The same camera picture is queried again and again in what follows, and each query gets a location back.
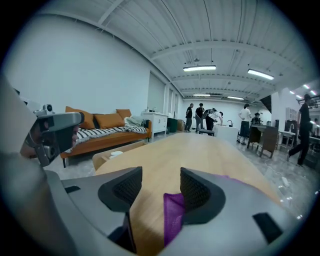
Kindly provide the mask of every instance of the window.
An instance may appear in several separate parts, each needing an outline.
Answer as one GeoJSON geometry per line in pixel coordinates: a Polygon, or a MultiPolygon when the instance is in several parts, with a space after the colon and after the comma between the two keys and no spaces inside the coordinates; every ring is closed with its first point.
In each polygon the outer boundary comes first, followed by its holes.
{"type": "Polygon", "coordinates": [[[169,98],[168,98],[168,113],[171,113],[172,110],[172,96],[174,91],[169,89],[169,98]]]}

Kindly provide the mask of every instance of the white cabinet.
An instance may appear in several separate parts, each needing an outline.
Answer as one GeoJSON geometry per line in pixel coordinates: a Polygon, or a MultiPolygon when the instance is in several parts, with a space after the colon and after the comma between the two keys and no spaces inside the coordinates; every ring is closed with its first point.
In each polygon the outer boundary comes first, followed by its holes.
{"type": "Polygon", "coordinates": [[[152,122],[151,126],[151,138],[154,134],[166,132],[168,116],[158,112],[144,112],[142,113],[143,119],[150,120],[152,122]]]}

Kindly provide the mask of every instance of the kitchen counter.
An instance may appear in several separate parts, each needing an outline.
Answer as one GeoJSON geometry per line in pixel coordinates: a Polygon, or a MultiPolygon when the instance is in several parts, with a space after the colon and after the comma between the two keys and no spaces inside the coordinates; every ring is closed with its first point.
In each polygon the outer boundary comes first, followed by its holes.
{"type": "Polygon", "coordinates": [[[216,124],[214,126],[214,137],[227,141],[233,146],[236,145],[238,128],[216,124]]]}

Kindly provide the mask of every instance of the wooden table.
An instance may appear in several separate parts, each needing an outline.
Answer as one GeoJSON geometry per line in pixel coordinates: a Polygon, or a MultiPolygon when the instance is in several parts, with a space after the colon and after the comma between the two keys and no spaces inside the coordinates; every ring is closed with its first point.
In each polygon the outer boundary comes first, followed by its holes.
{"type": "Polygon", "coordinates": [[[274,151],[276,150],[277,141],[278,128],[267,125],[252,124],[246,148],[249,148],[250,143],[252,143],[252,148],[254,147],[253,143],[257,143],[256,150],[258,150],[258,147],[261,147],[260,157],[264,150],[266,150],[271,153],[270,158],[272,158],[274,151]]]}
{"type": "Polygon", "coordinates": [[[177,133],[127,151],[107,162],[97,175],[142,166],[142,188],[130,209],[138,255],[156,255],[164,247],[164,193],[180,193],[180,168],[229,175],[267,194],[280,204],[276,192],[259,170],[231,144],[218,138],[177,133]]]}

